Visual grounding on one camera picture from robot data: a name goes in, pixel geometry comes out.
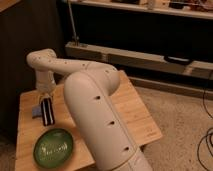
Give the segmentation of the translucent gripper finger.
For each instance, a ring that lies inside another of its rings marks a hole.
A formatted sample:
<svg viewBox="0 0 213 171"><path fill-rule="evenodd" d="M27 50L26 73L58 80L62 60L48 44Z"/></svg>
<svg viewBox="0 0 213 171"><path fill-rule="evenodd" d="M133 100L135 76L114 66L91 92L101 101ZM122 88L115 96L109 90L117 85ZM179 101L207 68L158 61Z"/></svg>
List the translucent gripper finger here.
<svg viewBox="0 0 213 171"><path fill-rule="evenodd" d="M38 97L38 104L41 104L42 100L45 98L44 94L40 94Z"/></svg>

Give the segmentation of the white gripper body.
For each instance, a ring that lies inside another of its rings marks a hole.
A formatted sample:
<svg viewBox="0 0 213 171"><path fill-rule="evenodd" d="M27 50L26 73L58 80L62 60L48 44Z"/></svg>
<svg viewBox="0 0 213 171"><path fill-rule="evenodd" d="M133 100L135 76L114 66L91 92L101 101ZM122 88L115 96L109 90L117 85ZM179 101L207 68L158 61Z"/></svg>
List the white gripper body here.
<svg viewBox="0 0 213 171"><path fill-rule="evenodd" d="M52 71L36 71L36 89L42 95L53 94L56 87L54 74Z"/></svg>

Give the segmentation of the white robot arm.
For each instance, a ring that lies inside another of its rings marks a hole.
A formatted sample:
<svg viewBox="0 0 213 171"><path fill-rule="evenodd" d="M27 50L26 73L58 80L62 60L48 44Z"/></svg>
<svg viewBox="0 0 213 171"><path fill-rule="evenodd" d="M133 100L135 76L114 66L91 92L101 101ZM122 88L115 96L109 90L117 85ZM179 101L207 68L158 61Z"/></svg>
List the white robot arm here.
<svg viewBox="0 0 213 171"><path fill-rule="evenodd" d="M52 49L31 52L26 61L43 94L53 92L55 73L67 77L65 104L100 171L153 171L110 99L120 85L114 66L61 59Z"/></svg>

